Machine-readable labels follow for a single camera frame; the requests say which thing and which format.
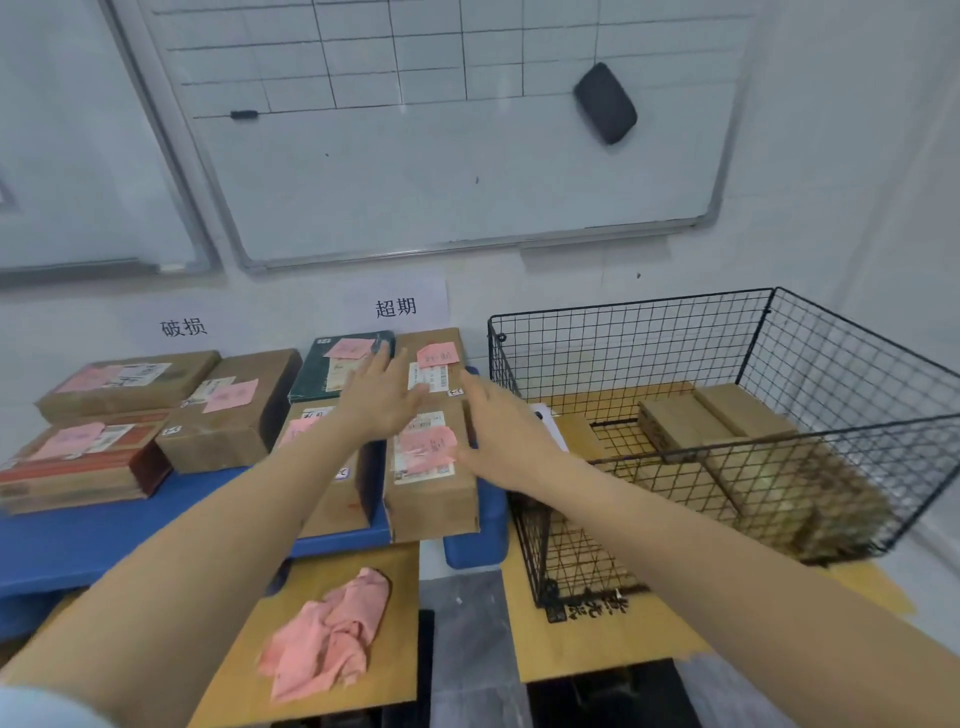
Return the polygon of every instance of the black wire mesh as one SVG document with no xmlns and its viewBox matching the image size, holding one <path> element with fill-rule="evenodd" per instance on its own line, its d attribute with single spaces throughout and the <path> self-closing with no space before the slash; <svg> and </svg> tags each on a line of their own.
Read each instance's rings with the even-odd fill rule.
<svg viewBox="0 0 960 728">
<path fill-rule="evenodd" d="M 960 470 L 960 376 L 783 289 L 493 316 L 494 381 L 579 413 L 595 467 L 805 563 L 888 551 Z M 797 428 L 663 452 L 637 403 L 735 382 Z M 563 514 L 512 498 L 539 606 L 645 586 Z"/>
</svg>

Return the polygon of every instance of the left hand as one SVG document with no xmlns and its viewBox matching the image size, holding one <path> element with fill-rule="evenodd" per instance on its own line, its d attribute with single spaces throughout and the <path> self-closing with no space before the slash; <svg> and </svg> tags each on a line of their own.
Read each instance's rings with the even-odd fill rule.
<svg viewBox="0 0 960 728">
<path fill-rule="evenodd" d="M 408 391 L 409 371 L 407 350 L 401 350 L 391 361 L 390 345 L 383 343 L 375 355 L 350 373 L 336 411 L 356 428 L 364 442 L 393 437 L 414 419 L 430 387 L 418 384 Z"/>
</svg>

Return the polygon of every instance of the white wall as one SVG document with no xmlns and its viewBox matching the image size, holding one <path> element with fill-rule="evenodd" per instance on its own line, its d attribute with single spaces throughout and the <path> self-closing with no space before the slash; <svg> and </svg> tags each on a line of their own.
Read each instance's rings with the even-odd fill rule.
<svg viewBox="0 0 960 728">
<path fill-rule="evenodd" d="M 726 199 L 708 230 L 594 246 L 503 249 L 302 269 L 251 279 L 105 281 L 0 294 L 0 456 L 42 428 L 31 402 L 86 361 L 136 355 L 117 313 L 143 291 L 208 287 L 246 303 L 258 348 L 337 330 L 326 281 L 444 270 L 453 322 L 486 364 L 494 313 L 784 285 L 830 303 L 929 125 L 957 53 L 960 6 L 938 0 L 782 0 L 759 23 Z M 885 322 L 872 322 L 881 332 Z"/>
<path fill-rule="evenodd" d="M 952 68 L 929 132 L 877 216 L 841 312 L 960 371 L 960 64 Z M 931 508 L 931 538 L 960 566 L 960 487 Z"/>
</svg>

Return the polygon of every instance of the pink sticky note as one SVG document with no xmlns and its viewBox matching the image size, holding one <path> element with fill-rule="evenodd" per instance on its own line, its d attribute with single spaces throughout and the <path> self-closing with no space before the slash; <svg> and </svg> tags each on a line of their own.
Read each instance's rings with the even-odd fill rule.
<svg viewBox="0 0 960 728">
<path fill-rule="evenodd" d="M 324 354 L 331 359 L 362 359 L 370 353 L 375 339 L 341 339 Z"/>
<path fill-rule="evenodd" d="M 217 387 L 213 390 L 213 394 L 206 400 L 204 414 L 250 404 L 253 400 L 253 393 L 256 391 L 257 382 L 259 381 L 259 379 L 251 379 L 250 381 L 241 381 L 238 384 L 227 384 L 223 387 Z"/>
<path fill-rule="evenodd" d="M 399 434 L 400 452 L 407 473 L 426 473 L 453 462 L 450 451 L 457 445 L 453 430 L 443 425 Z"/>
<path fill-rule="evenodd" d="M 276 444 L 276 446 L 279 448 L 281 445 L 286 445 L 291 440 L 297 438 L 299 435 L 302 435 L 303 432 L 310 429 L 310 427 L 322 419 L 322 417 L 310 417 L 305 420 L 291 420 L 290 424 L 287 425 L 287 431 L 283 433 L 283 437 L 280 439 L 280 442 Z"/>
<path fill-rule="evenodd" d="M 442 344 L 427 344 L 417 352 L 417 363 L 421 367 L 439 367 L 442 364 L 455 364 L 460 361 L 457 346 L 452 341 Z"/>
<path fill-rule="evenodd" d="M 93 445 L 106 425 L 103 423 L 89 423 L 76 427 L 65 427 L 55 434 L 42 447 L 31 455 L 29 460 L 46 460 L 51 457 L 77 455 Z"/>
<path fill-rule="evenodd" d="M 67 379 L 58 388 L 58 392 L 86 392 L 90 389 L 99 389 L 113 381 L 123 370 L 122 366 L 83 367 L 72 377 Z"/>
</svg>

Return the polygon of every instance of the right hand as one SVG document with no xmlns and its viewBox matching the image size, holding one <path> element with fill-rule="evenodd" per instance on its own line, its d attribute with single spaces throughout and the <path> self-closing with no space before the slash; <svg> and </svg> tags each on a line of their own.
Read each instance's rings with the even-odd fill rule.
<svg viewBox="0 0 960 728">
<path fill-rule="evenodd" d="M 463 443 L 457 460 L 493 485 L 542 499 L 548 466 L 564 452 L 525 401 L 480 376 L 464 372 L 461 381 L 479 449 Z"/>
</svg>

